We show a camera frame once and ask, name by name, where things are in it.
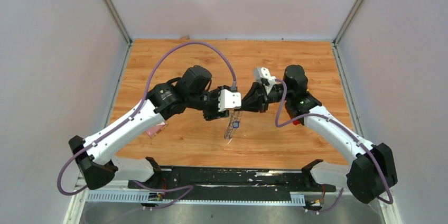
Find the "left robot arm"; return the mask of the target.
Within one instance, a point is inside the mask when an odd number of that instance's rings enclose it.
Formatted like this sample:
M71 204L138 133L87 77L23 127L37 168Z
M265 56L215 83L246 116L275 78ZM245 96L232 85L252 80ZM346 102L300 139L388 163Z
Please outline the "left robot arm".
M211 79L207 69L190 67L183 76L155 85L134 108L100 132L73 137L69 145L86 187L96 190L111 181L136 180L150 189L157 188L162 175L153 158L137 160L116 154L140 134L157 129L187 108L201 111L210 121L228 117L230 110L241 106L236 87L219 86L209 91Z

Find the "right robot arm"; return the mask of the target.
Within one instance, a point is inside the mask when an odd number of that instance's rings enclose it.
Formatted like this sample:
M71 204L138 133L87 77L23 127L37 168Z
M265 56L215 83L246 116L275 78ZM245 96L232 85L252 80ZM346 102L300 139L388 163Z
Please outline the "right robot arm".
M392 149L374 144L337 120L308 89L300 65L287 66L278 79L265 67L253 71L255 82L241 101L241 110L264 113L278 103L275 126L302 125L318 133L347 161L347 165L315 160L302 168L302 185L315 191L322 184L347 189L362 203L378 199L393 204L391 188L398 177Z

